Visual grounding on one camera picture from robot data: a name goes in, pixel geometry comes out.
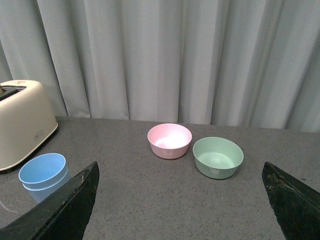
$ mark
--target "pink bowl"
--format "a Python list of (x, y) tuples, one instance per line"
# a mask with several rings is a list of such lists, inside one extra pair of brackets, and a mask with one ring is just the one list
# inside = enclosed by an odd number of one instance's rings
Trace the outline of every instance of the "pink bowl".
[(163, 159), (177, 159), (186, 153), (192, 134), (179, 124), (164, 123), (151, 128), (147, 137), (155, 155)]

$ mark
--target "cream toaster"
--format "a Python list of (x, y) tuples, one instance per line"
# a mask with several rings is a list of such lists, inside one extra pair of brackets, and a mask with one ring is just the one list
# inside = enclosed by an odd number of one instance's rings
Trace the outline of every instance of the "cream toaster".
[(33, 80), (0, 84), (0, 171), (21, 163), (58, 127), (43, 85)]

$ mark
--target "blue cup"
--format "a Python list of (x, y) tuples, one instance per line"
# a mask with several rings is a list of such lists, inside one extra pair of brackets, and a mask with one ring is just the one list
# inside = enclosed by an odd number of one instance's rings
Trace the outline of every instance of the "blue cup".
[(64, 156), (47, 153), (27, 162), (19, 171), (23, 187), (40, 203), (70, 180)]

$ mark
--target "toaster label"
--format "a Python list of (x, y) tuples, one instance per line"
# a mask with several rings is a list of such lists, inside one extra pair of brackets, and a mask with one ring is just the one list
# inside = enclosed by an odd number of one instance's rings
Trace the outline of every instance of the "toaster label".
[(33, 139), (34, 139), (35, 141), (37, 141), (43, 134), (44, 134), (44, 131), (41, 130), (40, 132), (38, 132), (38, 133), (33, 137)]

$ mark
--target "bowl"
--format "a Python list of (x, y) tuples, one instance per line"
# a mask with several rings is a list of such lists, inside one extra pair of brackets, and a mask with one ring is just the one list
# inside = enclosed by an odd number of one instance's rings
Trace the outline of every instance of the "bowl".
[(151, 128), (147, 138), (155, 155), (162, 159), (177, 159), (186, 153), (192, 134), (179, 124), (163, 123)]
[(244, 153), (234, 142), (221, 137), (205, 137), (193, 145), (195, 165), (212, 179), (231, 177), (244, 160)]

